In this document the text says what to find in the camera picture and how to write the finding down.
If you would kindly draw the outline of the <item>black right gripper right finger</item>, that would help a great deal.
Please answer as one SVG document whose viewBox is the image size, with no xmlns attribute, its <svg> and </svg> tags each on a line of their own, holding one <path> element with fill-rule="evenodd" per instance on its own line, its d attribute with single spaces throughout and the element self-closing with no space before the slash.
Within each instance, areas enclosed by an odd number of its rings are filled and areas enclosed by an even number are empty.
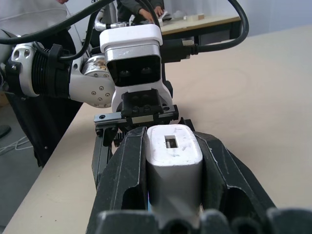
<svg viewBox="0 0 312 234">
<path fill-rule="evenodd" d="M 203 208 L 226 217 L 265 217 L 275 204 L 252 171 L 215 136 L 194 135 L 203 154 Z"/>
</svg>

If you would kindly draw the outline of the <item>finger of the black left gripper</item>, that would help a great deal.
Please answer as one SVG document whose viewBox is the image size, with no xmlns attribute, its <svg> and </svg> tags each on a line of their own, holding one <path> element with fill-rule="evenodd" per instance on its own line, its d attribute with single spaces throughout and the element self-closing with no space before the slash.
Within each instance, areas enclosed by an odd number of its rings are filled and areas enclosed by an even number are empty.
<svg viewBox="0 0 312 234">
<path fill-rule="evenodd" d="M 190 119 L 181 118 L 179 124 L 188 126 L 192 130 L 192 132 L 195 131 L 194 125 Z"/>
<path fill-rule="evenodd" d="M 103 170 L 113 155 L 112 142 L 117 134 L 117 130 L 117 126 L 96 127 L 97 136 L 92 158 L 92 171 L 96 189 L 98 188 Z"/>
</svg>

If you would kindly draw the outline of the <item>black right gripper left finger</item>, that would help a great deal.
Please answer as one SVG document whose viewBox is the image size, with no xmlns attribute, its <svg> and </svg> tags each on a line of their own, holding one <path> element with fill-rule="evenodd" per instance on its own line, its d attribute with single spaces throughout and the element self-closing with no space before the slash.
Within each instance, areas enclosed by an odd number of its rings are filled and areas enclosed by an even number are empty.
<svg viewBox="0 0 312 234">
<path fill-rule="evenodd" d="M 111 210 L 146 210 L 147 128 L 127 133 L 105 167 L 94 201 L 94 215 Z"/>
</svg>

